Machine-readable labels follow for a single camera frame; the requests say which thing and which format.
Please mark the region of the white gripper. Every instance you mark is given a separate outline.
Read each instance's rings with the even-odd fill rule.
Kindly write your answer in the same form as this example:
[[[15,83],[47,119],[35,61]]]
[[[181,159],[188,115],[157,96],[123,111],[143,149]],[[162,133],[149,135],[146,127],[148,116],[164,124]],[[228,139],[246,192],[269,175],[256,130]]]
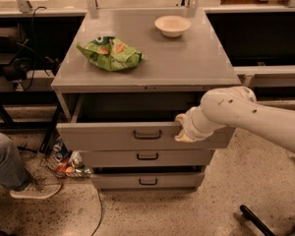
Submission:
[[[175,120],[182,124],[182,131],[175,136],[180,143],[193,143],[203,141],[216,130],[224,128],[225,124],[217,123],[205,116],[200,107],[192,107],[186,113],[180,113]]]

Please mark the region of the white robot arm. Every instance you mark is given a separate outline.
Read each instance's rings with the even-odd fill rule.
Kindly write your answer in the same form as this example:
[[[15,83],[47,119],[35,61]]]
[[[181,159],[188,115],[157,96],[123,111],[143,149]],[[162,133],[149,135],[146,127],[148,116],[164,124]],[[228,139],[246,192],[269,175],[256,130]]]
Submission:
[[[295,153],[295,111],[257,104],[247,87],[215,88],[207,91],[199,106],[178,114],[182,129],[177,142],[207,139],[224,127],[240,128]]]

